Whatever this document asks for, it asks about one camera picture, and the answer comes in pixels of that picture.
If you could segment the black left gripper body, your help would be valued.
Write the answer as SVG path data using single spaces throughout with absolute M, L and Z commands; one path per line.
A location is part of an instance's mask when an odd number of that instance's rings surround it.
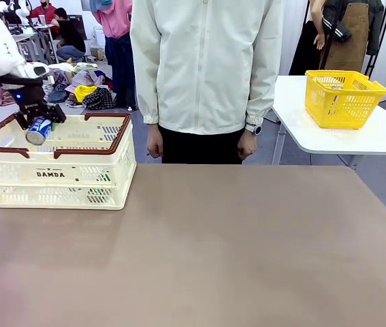
M 23 114 L 44 116 L 48 119 L 57 117 L 56 110 L 44 100 L 43 78 L 4 75 L 0 76 L 0 84 L 12 95 Z

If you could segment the person's left hand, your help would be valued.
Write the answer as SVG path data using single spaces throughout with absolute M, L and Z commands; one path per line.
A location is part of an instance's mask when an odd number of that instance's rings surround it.
M 245 130 L 238 142 L 238 156 L 244 161 L 257 150 L 257 137 L 254 133 Z

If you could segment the person's right hand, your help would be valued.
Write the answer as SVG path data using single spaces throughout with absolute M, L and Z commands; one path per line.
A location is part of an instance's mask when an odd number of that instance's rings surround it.
M 147 150 L 156 159 L 163 156 L 163 138 L 157 124 L 148 125 Z

